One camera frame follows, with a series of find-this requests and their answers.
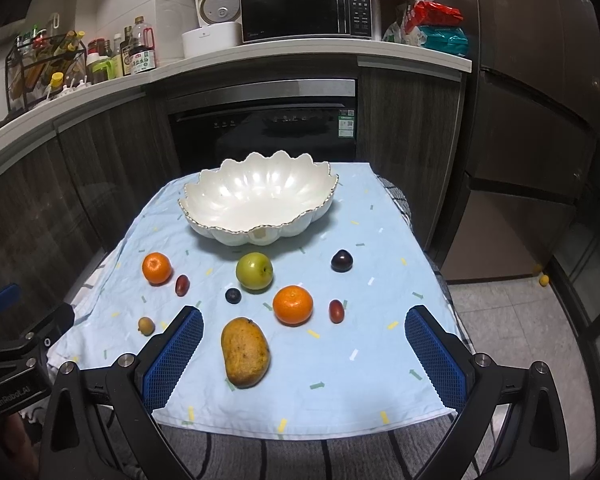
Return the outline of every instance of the refrigerator door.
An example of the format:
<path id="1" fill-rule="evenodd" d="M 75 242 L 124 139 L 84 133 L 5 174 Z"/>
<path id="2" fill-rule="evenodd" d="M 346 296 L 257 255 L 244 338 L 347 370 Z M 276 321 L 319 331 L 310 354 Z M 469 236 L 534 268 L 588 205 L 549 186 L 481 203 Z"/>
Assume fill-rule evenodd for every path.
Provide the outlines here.
<path id="1" fill-rule="evenodd" d="M 482 73 L 467 173 L 577 198 L 595 147 L 592 131 Z"/>
<path id="2" fill-rule="evenodd" d="M 574 213 L 573 206 L 558 202 L 471 190 L 442 275 L 467 281 L 535 274 Z"/>
<path id="3" fill-rule="evenodd" d="M 589 0 L 479 0 L 480 66 L 600 126 L 600 33 Z"/>

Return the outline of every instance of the blueberry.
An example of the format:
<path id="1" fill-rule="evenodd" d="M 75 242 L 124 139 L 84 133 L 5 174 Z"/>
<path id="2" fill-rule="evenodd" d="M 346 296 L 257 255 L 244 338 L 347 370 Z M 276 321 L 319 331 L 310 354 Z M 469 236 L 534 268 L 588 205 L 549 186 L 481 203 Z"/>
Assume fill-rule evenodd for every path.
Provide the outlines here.
<path id="1" fill-rule="evenodd" d="M 340 249 L 331 259 L 331 269 L 337 272 L 347 272 L 352 266 L 353 256 L 344 249 Z"/>
<path id="2" fill-rule="evenodd" d="M 242 294 L 237 288 L 230 288 L 224 294 L 224 298 L 232 304 L 240 303 L 242 299 Z"/>

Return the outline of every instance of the blue gripper pad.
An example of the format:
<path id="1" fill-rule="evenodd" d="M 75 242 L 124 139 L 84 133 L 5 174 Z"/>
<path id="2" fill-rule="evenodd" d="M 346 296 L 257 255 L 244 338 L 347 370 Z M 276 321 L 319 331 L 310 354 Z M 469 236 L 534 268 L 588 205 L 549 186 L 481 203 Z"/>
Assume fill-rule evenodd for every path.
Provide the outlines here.
<path id="1" fill-rule="evenodd" d="M 142 377 L 142 402 L 149 413 L 157 408 L 163 408 L 167 404 L 184 368 L 187 367 L 193 352 L 196 351 L 202 339 L 205 325 L 202 313 L 194 307 L 185 308 L 190 308 L 191 311 L 174 331 L 170 329 L 173 329 L 173 325 L 177 325 L 180 316 L 171 322 L 164 334 L 152 338 L 153 340 L 161 336 L 170 336 L 162 351 Z"/>
<path id="2" fill-rule="evenodd" d="M 413 348 L 420 364 L 436 389 L 442 403 L 460 413 L 466 404 L 469 390 L 473 386 L 472 370 L 466 370 L 456 362 L 445 345 L 452 343 L 450 338 L 462 346 L 457 337 L 445 332 L 424 306 L 415 306 L 407 312 L 404 319 L 404 335 Z M 467 356 L 469 352 L 462 346 Z"/>

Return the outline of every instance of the metal screw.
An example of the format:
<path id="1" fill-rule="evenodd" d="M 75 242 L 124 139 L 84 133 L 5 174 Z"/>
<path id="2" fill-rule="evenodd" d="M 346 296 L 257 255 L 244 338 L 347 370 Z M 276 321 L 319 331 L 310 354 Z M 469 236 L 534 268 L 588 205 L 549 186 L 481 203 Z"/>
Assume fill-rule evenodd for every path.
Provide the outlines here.
<path id="1" fill-rule="evenodd" d="M 478 366 L 487 367 L 490 366 L 493 361 L 487 354 L 476 354 L 474 355 L 474 361 Z"/>
<path id="2" fill-rule="evenodd" d="M 541 374 L 545 374 L 549 371 L 547 363 L 542 361 L 536 361 L 534 364 L 534 368 L 538 370 L 538 372 L 540 372 Z"/>
<path id="3" fill-rule="evenodd" d="M 119 358 L 118 358 L 118 364 L 120 366 L 122 366 L 123 368 L 128 367 L 130 364 L 133 363 L 135 356 L 133 354 L 122 354 Z"/>
<path id="4" fill-rule="evenodd" d="M 75 368 L 75 363 L 73 361 L 67 361 L 60 365 L 60 373 L 66 375 L 68 373 L 71 373 L 71 371 L 73 371 L 74 368 Z"/>

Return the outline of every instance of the red date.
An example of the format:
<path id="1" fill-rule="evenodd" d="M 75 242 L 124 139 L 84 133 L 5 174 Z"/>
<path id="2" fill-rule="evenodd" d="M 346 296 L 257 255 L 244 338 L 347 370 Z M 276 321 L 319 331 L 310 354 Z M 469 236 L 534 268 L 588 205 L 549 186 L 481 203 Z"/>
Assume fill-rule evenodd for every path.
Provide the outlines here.
<path id="1" fill-rule="evenodd" d="M 340 300 L 331 300 L 329 304 L 329 319 L 332 323 L 341 323 L 344 319 L 344 307 Z"/>
<path id="2" fill-rule="evenodd" d="M 189 279 L 181 274 L 176 280 L 176 294 L 180 297 L 184 296 L 189 290 Z"/>

